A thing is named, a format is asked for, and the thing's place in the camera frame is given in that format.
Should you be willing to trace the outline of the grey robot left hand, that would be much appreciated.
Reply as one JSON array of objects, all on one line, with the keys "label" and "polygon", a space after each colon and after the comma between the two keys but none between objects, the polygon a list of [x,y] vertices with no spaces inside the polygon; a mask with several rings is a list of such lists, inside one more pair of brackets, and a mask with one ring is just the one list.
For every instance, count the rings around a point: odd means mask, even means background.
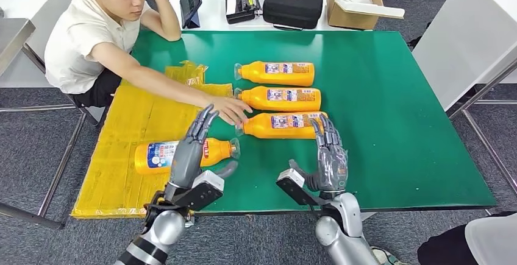
[{"label": "grey robot left hand", "polygon": [[218,115],[219,112],[213,104],[205,107],[179,141],[173,156],[170,177],[165,185],[165,201],[172,203],[178,190],[191,189],[195,178],[201,173],[202,148],[212,121]]}]

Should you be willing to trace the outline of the person's right hand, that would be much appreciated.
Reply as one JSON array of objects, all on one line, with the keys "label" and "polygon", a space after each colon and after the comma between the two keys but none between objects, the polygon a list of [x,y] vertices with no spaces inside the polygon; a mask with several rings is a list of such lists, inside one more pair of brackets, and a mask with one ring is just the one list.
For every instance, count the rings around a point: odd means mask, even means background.
[{"label": "person's right hand", "polygon": [[219,112],[219,117],[230,125],[241,127],[248,121],[247,114],[252,113],[252,108],[245,102],[231,97],[213,96],[210,98],[214,110]]}]

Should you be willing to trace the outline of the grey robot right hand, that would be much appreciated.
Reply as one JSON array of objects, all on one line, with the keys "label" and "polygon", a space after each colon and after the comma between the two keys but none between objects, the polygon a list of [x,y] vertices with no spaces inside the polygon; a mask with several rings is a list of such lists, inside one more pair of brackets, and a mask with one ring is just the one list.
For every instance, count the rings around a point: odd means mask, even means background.
[{"label": "grey robot right hand", "polygon": [[343,148],[340,133],[324,115],[311,118],[310,122],[315,131],[318,168],[308,174],[293,159],[288,161],[289,167],[302,176],[307,188],[313,192],[344,191],[348,181],[348,152]]}]

